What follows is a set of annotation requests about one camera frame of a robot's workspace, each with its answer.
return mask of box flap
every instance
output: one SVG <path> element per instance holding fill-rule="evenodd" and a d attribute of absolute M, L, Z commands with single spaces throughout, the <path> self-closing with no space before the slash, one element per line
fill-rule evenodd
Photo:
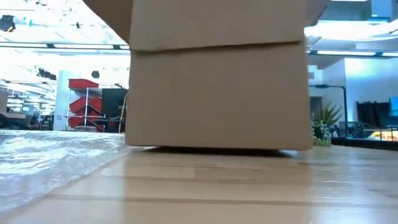
<path fill-rule="evenodd" d="M 330 2 L 331 0 L 305 0 L 305 24 L 315 26 Z"/>
<path fill-rule="evenodd" d="M 126 43 L 129 43 L 132 0 L 83 0 Z"/>
<path fill-rule="evenodd" d="M 130 48 L 295 42 L 304 27 L 305 0 L 134 0 Z"/>

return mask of potted plant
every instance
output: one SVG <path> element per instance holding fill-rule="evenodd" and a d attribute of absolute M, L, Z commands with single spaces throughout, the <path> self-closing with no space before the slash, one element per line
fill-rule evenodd
<path fill-rule="evenodd" d="M 341 118 L 341 107 L 336 109 L 336 105 L 333 107 L 330 105 L 331 103 L 312 115 L 311 130 L 314 146 L 331 146 L 330 127 Z"/>

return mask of wooden table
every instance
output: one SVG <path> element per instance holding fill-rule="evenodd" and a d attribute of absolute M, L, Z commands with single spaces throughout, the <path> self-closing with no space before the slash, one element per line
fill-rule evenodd
<path fill-rule="evenodd" d="M 398 222 L 397 152 L 333 146 L 258 154 L 137 151 L 3 223 Z"/>

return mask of bubble wrap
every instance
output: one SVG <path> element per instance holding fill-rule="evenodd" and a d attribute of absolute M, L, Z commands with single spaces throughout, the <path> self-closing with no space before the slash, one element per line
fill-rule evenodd
<path fill-rule="evenodd" d="M 0 214 L 132 150 L 122 134 L 0 130 Z"/>

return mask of wooden surface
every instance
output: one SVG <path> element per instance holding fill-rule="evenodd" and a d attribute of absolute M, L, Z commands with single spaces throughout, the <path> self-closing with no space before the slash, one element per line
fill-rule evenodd
<path fill-rule="evenodd" d="M 137 151 L 5 223 L 387 224 L 398 222 L 397 208 L 392 151 Z"/>

